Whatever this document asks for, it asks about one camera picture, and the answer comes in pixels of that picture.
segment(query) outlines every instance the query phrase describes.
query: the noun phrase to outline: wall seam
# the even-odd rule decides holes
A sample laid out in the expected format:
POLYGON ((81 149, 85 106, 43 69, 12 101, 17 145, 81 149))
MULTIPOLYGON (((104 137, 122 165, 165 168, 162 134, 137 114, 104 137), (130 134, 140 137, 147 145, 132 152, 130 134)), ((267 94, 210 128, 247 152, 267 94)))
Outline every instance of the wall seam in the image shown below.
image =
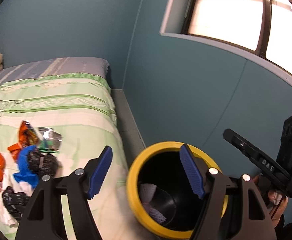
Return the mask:
POLYGON ((203 143, 203 145, 201 146, 201 148, 203 148, 203 147, 205 146, 205 144, 207 143, 207 141, 209 140, 209 138, 212 136, 213 132, 216 130, 218 124, 220 123, 222 117, 224 116, 224 114, 225 114, 227 108, 229 107, 230 102, 233 100, 233 97, 234 97, 234 95, 235 95, 235 93, 236 93, 236 91, 237 91, 237 88, 238 88, 238 86, 239 86, 239 83, 240 83, 240 81, 241 81, 242 75, 243 75, 243 73, 244 73, 244 71, 245 71, 245 69, 246 69, 247 62, 248 62, 248 60, 246 59, 246 62, 244 63, 244 66, 243 66, 242 71, 241 71, 241 73, 240 73, 240 76, 239 76, 238 82, 237 82, 237 84, 236 84, 236 86, 235 86, 235 89, 234 89, 232 95, 230 96, 230 99, 229 99, 228 103, 227 103, 226 106, 225 106, 225 109, 224 109, 223 112, 221 113, 221 115, 220 115, 220 117, 219 117, 219 119, 218 119, 218 121, 217 121, 215 127, 212 129, 211 133, 209 134, 209 136, 207 137, 207 139, 205 140, 205 142, 203 143))
POLYGON ((128 68, 128 61, 129 61, 129 57, 130 57, 130 51, 132 49, 133 39, 134 39, 134 35, 135 35, 135 30, 136 30, 136 26, 137 26, 137 22, 138 22, 139 13, 140 13, 141 8, 142 8, 142 3, 143 3, 143 0, 141 0, 140 3, 139 3, 137 15, 136 15, 136 20, 135 20, 135 24, 134 24, 134 29, 133 29, 133 32, 132 32, 132 37, 130 39, 129 49, 128 49, 128 53, 127 53, 127 59, 126 59, 126 64, 125 64, 125 71, 124 71, 122 89, 124 89, 124 85, 125 85, 126 73, 127 73, 127 68, 128 68))

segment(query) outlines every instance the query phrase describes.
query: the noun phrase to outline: silver screw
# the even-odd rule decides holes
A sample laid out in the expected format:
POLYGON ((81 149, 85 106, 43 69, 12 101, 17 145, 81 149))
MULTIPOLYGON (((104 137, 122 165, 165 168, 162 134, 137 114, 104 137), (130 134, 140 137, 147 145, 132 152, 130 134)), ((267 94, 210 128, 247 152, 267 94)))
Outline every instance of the silver screw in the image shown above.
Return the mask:
POLYGON ((43 177, 42 177, 43 181, 49 181, 50 179, 50 176, 48 174, 45 174, 43 177))
POLYGON ((209 173, 212 175, 216 175, 218 173, 218 170, 216 168, 210 168, 209 173))
POLYGON ((250 176, 248 174, 244 174, 242 176, 242 179, 245 180, 245 181, 250 181, 250 176))
POLYGON ((77 170, 75 170, 75 174, 76 175, 82 175, 82 174, 84 174, 84 170, 83 169, 77 169, 77 170))

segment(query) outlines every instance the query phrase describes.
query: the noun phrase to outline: green and white bed sheet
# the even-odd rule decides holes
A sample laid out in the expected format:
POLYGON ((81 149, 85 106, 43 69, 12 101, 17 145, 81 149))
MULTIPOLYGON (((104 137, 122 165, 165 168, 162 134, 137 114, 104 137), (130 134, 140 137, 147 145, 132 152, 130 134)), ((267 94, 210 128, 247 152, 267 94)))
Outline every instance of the green and white bed sheet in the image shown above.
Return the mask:
MULTIPOLYGON (((129 209, 125 180, 126 158, 116 128, 117 117, 110 88, 100 76, 68 73, 7 82, 0 85, 0 152, 11 172, 18 171, 7 147, 17 142, 22 120, 34 127, 52 127, 63 136, 62 165, 57 176, 67 176, 96 158, 105 145, 113 149, 113 162, 101 191, 89 201, 104 240, 152 238, 135 220, 129 209)), ((75 239, 67 198, 62 197, 65 227, 69 240, 75 239)), ((0 230, 10 240, 16 227, 0 222, 0 230)))

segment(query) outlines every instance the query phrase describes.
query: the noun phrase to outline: window pane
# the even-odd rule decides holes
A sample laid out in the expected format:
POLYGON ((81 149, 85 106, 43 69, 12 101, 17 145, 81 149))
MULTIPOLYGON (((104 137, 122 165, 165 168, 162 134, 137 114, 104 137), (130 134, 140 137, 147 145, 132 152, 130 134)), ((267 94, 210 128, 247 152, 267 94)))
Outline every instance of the window pane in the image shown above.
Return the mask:
POLYGON ((197 0, 189 33, 257 48, 262 0, 197 0))
POLYGON ((288 0, 272 2, 266 58, 292 74, 292 5, 288 0))

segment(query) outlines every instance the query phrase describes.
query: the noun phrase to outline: window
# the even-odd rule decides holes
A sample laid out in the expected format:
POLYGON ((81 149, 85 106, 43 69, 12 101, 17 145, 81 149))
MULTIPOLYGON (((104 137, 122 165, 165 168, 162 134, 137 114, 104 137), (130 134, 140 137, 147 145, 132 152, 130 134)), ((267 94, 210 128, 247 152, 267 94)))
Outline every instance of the window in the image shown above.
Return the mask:
POLYGON ((292 74, 289 0, 191 0, 182 33, 233 44, 292 74))

